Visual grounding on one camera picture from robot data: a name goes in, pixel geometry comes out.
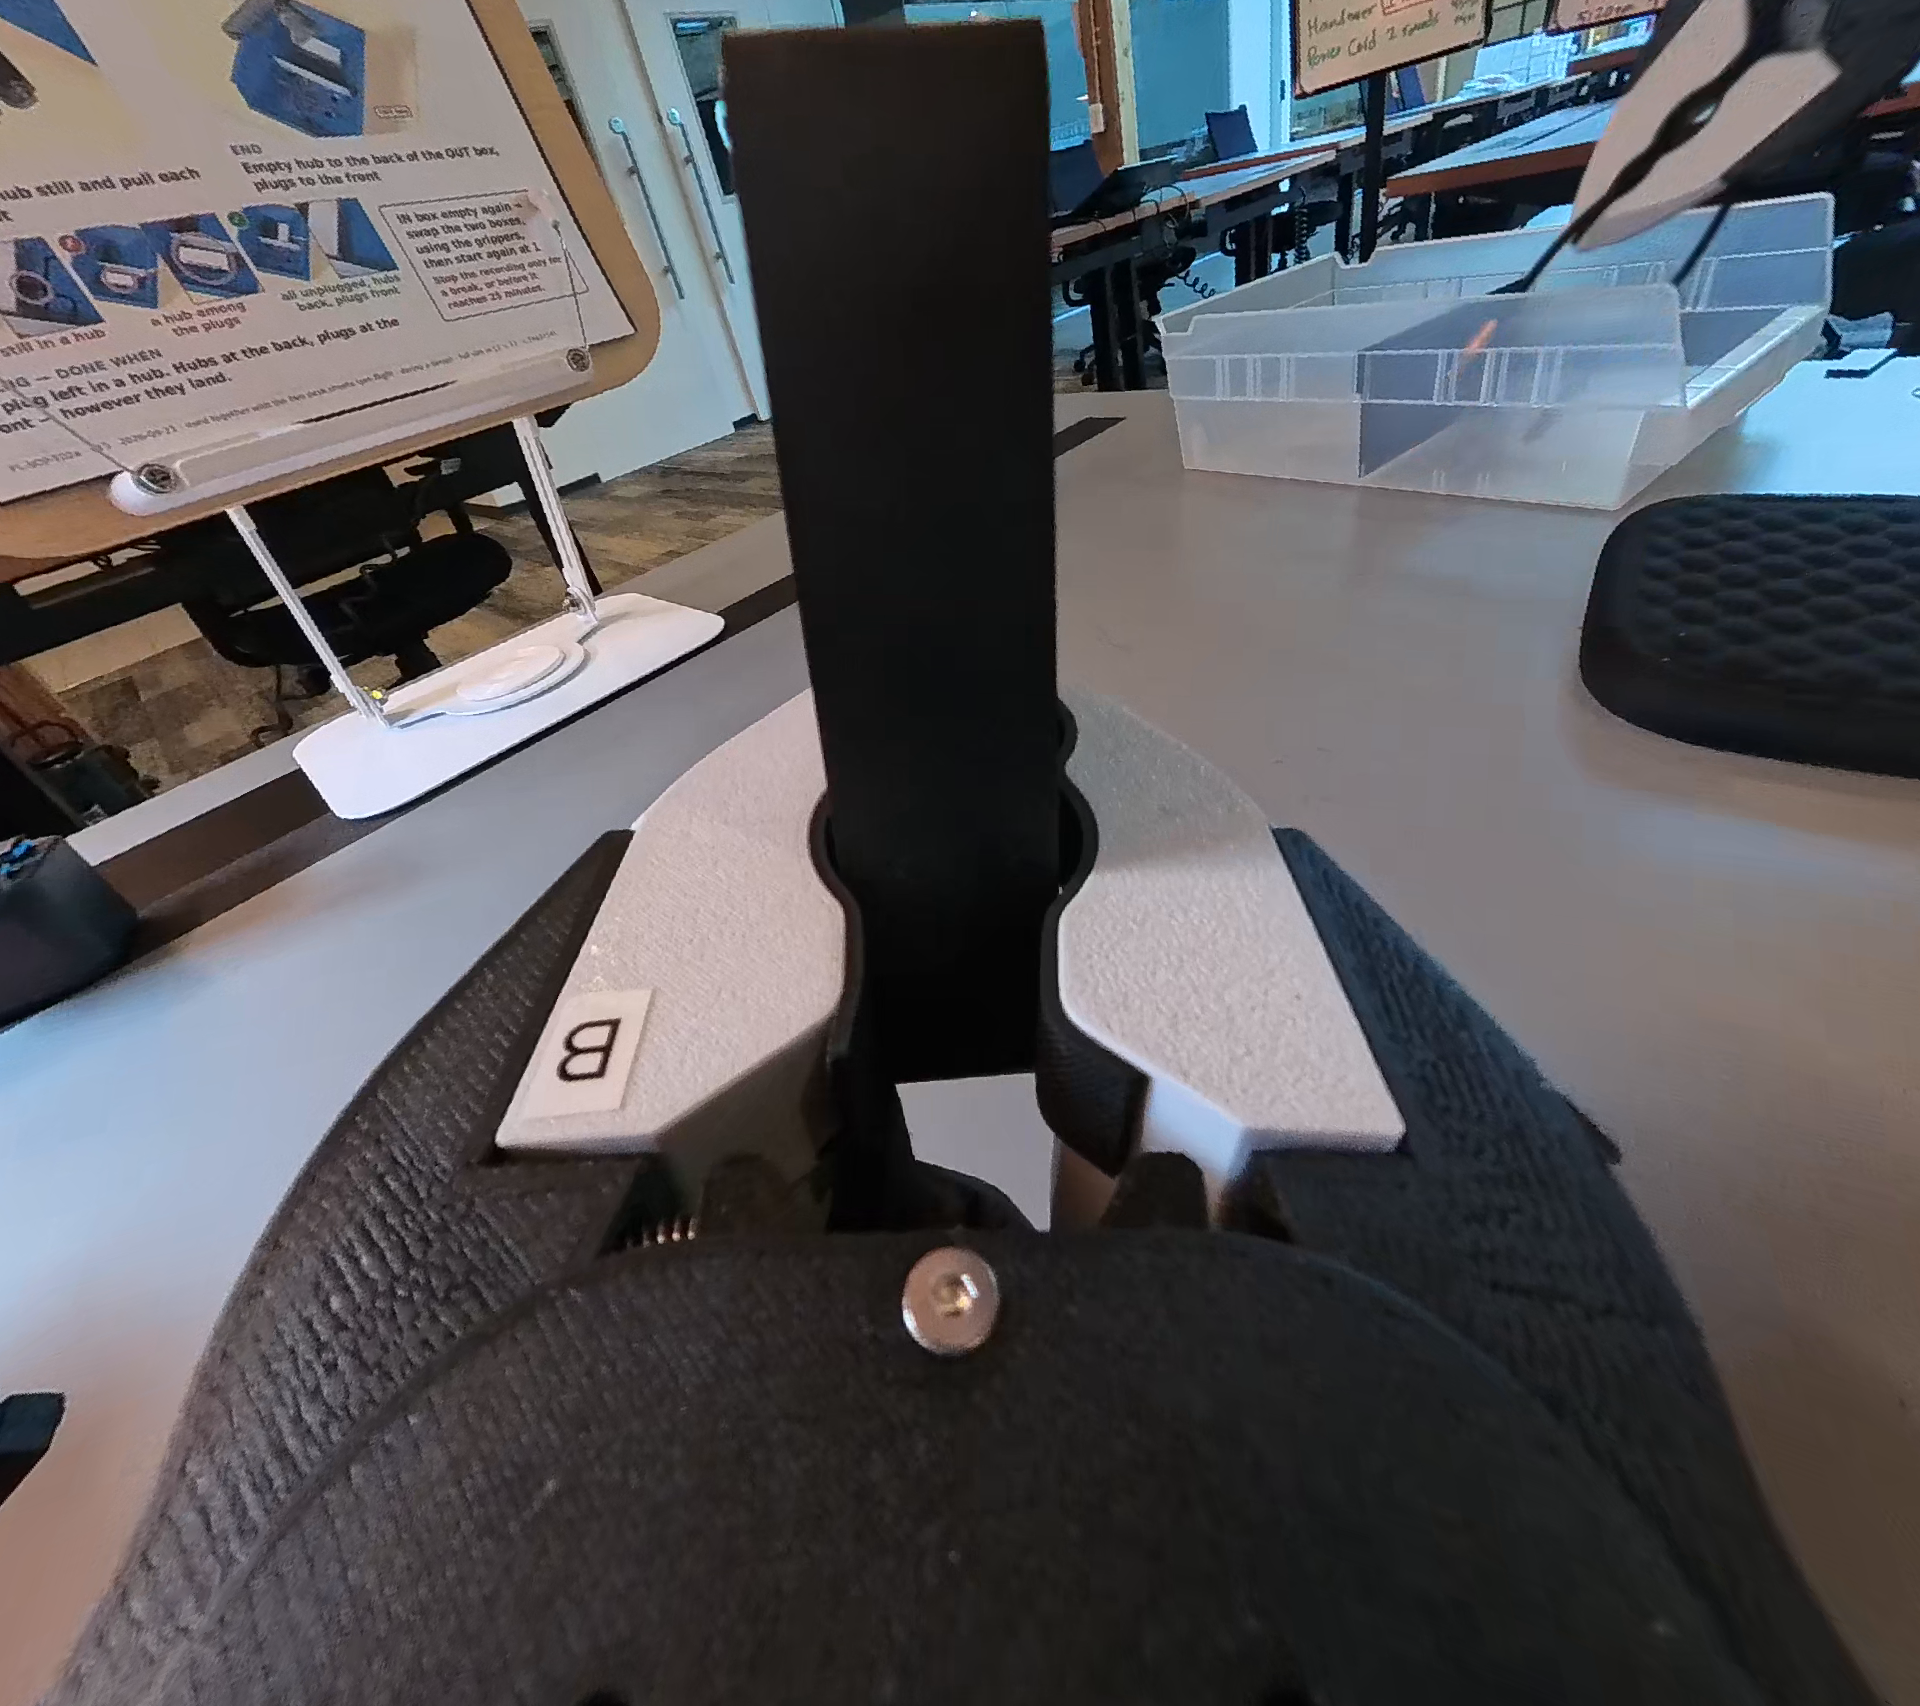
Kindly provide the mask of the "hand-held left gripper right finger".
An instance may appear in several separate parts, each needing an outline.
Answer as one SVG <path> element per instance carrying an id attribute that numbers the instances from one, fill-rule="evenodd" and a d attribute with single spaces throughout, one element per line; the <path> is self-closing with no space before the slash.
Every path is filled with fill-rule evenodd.
<path id="1" fill-rule="evenodd" d="M 1061 886 L 1041 926 L 1036 1103 L 1051 1224 L 1138 1155 L 1217 1206 L 1268 1151 L 1386 1155 L 1405 1122 L 1264 810 L 1186 745 L 1069 692 Z"/>

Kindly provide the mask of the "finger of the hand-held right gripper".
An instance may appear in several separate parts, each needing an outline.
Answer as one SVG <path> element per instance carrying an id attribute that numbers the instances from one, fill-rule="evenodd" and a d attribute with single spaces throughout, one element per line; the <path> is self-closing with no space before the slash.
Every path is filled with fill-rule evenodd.
<path id="1" fill-rule="evenodd" d="M 1603 181 L 1590 168 L 1590 239 L 1628 241 L 1670 217 L 1717 200 L 1759 146 L 1788 130 L 1838 81 L 1838 65 L 1818 49 L 1775 53 L 1738 79 L 1676 100 L 1658 124 L 1615 140 L 1615 118 L 1594 158 L 1613 154 Z"/>
<path id="2" fill-rule="evenodd" d="M 1750 0 L 1699 0 L 1612 110 L 1582 175 L 1565 239 L 1603 249 L 1723 192 L 1730 144 L 1707 135 L 1744 75 Z"/>

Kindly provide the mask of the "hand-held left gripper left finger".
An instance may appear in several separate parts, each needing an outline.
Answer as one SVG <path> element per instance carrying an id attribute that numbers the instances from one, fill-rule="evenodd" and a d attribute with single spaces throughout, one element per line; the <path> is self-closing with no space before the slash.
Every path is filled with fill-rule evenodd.
<path id="1" fill-rule="evenodd" d="M 825 1227 L 848 918 L 812 852 L 823 793 L 802 692 L 643 810 L 498 1122 L 500 1155 L 656 1158 L 687 1211 L 710 1173 L 751 1158 L 789 1224 Z"/>

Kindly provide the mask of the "black usb hub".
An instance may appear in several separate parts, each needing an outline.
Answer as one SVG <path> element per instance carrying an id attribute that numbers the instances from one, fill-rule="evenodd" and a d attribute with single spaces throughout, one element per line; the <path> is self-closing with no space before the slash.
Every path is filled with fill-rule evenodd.
<path id="1" fill-rule="evenodd" d="M 852 1041 L 893 1083 L 1025 1072 L 1063 810 L 1043 30 L 736 35 L 723 94 Z"/>

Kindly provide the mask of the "clear plastic bin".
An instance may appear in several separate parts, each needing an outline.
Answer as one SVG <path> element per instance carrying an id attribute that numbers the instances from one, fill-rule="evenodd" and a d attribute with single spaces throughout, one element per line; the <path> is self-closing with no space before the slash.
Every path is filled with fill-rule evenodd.
<path id="1" fill-rule="evenodd" d="M 1557 229 L 1321 256 L 1164 318 L 1186 468 L 1613 512 L 1818 346 L 1833 199 L 1707 209 L 1567 249 Z"/>

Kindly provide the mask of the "dark grey usb hub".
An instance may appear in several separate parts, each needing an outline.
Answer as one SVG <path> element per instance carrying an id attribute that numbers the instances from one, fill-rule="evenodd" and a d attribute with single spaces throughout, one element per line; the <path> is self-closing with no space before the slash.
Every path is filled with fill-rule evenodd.
<path id="1" fill-rule="evenodd" d="M 120 966 L 137 912 L 58 836 L 1 849 L 1 1022 L 28 1019 Z"/>

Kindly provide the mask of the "long wooden edged desk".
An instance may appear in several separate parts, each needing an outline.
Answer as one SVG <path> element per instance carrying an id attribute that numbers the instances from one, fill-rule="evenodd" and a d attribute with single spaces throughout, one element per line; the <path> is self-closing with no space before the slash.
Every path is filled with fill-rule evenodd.
<path id="1" fill-rule="evenodd" d="M 1381 182 L 1379 200 L 1419 204 L 1448 196 L 1511 199 L 1522 182 L 1574 185 L 1605 135 L 1626 94 L 1570 105 L 1480 138 L 1456 153 L 1410 166 Z"/>

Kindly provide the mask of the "white board stand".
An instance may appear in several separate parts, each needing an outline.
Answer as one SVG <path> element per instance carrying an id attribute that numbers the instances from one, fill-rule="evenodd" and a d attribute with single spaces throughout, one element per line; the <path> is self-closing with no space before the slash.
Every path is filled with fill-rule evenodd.
<path id="1" fill-rule="evenodd" d="M 318 673 L 347 704 L 294 749 L 298 771 L 343 823 L 438 793 L 721 634 L 720 615 L 598 591 L 533 419 L 436 456 L 468 466 L 470 455 L 506 446 L 562 603 L 464 660 L 441 663 L 430 640 L 506 582 L 511 557 L 470 523 L 419 535 L 422 512 L 439 508 L 427 491 L 438 471 L 419 471 L 408 491 L 383 468 L 345 471 L 158 536 L 186 611 L 222 659 Z"/>

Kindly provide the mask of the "black honeycomb wrist rest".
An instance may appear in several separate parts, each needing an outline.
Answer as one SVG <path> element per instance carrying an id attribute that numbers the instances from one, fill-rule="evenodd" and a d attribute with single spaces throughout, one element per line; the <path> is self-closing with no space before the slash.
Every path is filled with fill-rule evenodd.
<path id="1" fill-rule="evenodd" d="M 1608 535 L 1578 670 L 1622 723 L 1698 749 L 1918 776 L 1918 500 L 1695 494 Z"/>

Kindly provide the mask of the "phone icon door window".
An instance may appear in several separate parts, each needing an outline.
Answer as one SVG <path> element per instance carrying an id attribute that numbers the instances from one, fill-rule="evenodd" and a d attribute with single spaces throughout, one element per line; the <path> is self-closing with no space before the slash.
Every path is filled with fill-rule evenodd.
<path id="1" fill-rule="evenodd" d="M 723 206 L 731 203 L 731 144 L 726 130 L 721 83 L 723 39 L 737 27 L 731 13 L 669 13 L 666 29 L 669 50 L 677 63 L 676 103 L 667 109 L 667 124 L 676 130 L 682 149 L 683 172 L 689 181 L 691 203 L 707 244 L 720 285 L 737 285 L 733 246 Z"/>

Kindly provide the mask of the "instruction board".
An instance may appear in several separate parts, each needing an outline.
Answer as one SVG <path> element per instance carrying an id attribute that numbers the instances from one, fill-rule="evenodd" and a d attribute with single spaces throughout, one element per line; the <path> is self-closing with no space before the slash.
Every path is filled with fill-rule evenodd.
<path id="1" fill-rule="evenodd" d="M 4 0 L 4 581 L 657 346 L 516 0 Z"/>

